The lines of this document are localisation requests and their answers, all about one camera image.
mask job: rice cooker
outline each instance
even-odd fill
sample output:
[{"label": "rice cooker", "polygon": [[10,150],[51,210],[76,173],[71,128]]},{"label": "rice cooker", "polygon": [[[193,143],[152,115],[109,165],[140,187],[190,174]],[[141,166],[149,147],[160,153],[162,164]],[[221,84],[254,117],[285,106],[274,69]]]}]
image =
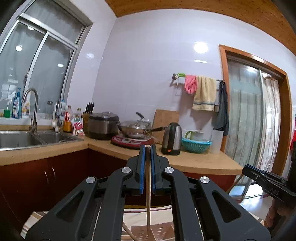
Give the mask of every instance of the rice cooker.
[{"label": "rice cooker", "polygon": [[111,140],[118,134],[118,115],[112,112],[94,113],[89,115],[87,136],[98,140]]}]

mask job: electric kettle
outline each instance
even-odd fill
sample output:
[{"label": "electric kettle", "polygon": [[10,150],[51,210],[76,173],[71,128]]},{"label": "electric kettle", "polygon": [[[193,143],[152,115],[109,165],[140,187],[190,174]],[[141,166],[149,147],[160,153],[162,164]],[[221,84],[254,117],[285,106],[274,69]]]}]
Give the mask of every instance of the electric kettle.
[{"label": "electric kettle", "polygon": [[176,123],[169,123],[163,135],[161,152],[166,155],[177,156],[180,154],[182,139],[182,128]]}]

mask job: pot lid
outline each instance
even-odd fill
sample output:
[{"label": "pot lid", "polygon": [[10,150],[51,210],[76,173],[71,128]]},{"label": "pot lid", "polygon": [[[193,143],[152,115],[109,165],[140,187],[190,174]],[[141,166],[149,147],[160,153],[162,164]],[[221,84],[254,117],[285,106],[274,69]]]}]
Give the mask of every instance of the pot lid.
[{"label": "pot lid", "polygon": [[89,120],[98,120],[98,121],[119,121],[118,115],[113,114],[112,112],[102,112],[94,113],[89,115]]}]

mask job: hand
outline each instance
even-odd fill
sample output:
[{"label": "hand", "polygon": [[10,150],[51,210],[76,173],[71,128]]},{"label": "hand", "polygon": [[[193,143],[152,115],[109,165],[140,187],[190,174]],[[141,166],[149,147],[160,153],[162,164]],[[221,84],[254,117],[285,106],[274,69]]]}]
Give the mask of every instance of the hand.
[{"label": "hand", "polygon": [[273,199],[272,200],[272,204],[268,210],[266,219],[264,220],[264,226],[267,228],[270,228],[273,225],[273,219],[276,215],[276,212],[281,215],[281,216],[290,216],[292,209],[290,209],[289,207],[286,207],[284,204],[280,205],[280,207],[278,208],[278,210],[276,210],[275,208],[275,202],[276,200]]}]

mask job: yellow towel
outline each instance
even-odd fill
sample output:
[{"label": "yellow towel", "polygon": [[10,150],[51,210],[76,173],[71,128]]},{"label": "yellow towel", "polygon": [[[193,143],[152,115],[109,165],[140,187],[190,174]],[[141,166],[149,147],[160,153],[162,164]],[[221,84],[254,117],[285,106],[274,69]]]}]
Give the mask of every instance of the yellow towel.
[{"label": "yellow towel", "polygon": [[216,80],[204,76],[198,76],[196,79],[198,87],[192,109],[213,111],[216,101]]}]

